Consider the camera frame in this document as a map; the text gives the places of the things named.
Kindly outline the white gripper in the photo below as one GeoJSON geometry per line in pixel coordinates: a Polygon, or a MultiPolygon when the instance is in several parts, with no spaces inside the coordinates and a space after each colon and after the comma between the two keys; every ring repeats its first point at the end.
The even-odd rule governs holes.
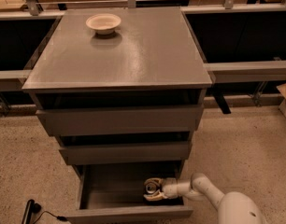
{"type": "Polygon", "coordinates": [[[153,183],[157,187],[162,186],[162,192],[157,190],[152,194],[144,194],[144,198],[148,202],[158,202],[164,199],[176,199],[179,196],[178,181],[176,178],[166,178],[163,180],[159,177],[152,177],[148,178],[144,182],[144,185],[147,186],[149,183],[153,183]]]}

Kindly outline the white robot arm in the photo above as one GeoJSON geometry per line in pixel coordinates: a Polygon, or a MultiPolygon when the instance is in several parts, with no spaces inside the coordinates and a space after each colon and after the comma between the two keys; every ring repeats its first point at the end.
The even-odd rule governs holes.
{"type": "Polygon", "coordinates": [[[178,197],[197,201],[206,197],[218,212],[218,224],[267,224],[250,197],[237,191],[223,193],[202,173],[192,174],[190,179],[152,177],[144,186],[144,198],[148,202],[178,197]]]}

